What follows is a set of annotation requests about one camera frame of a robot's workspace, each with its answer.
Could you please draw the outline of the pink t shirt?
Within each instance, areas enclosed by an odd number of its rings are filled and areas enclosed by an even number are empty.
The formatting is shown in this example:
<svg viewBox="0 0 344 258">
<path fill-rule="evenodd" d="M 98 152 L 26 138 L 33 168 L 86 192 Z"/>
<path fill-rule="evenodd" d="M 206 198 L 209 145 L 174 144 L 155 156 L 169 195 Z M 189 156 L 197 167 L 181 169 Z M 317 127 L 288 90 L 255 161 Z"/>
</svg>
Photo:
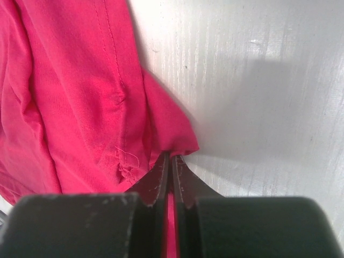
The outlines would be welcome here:
<svg viewBox="0 0 344 258">
<path fill-rule="evenodd" d="M 121 194 L 169 155 L 163 257 L 179 257 L 171 160 L 191 124 L 138 58 L 126 1 L 1 1 L 1 196 Z"/>
</svg>

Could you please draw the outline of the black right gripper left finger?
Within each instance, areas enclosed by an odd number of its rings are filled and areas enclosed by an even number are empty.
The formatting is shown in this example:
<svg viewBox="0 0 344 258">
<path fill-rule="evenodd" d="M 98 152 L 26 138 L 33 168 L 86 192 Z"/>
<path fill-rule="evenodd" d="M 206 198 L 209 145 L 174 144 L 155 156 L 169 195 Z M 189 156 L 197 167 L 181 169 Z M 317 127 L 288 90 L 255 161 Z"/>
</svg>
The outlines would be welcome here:
<svg viewBox="0 0 344 258">
<path fill-rule="evenodd" d="M 1 257 L 163 257 L 169 155 L 123 193 L 31 195 L 1 228 Z"/>
</svg>

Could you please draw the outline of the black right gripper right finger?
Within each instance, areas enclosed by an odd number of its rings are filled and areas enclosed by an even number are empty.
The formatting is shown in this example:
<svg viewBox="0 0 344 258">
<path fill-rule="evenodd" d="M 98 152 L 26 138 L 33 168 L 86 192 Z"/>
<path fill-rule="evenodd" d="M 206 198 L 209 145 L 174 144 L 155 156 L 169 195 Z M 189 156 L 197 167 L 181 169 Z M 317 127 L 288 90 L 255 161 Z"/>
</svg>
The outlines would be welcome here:
<svg viewBox="0 0 344 258">
<path fill-rule="evenodd" d="M 180 257 L 343 257 L 321 207 L 305 197 L 224 197 L 171 160 Z"/>
</svg>

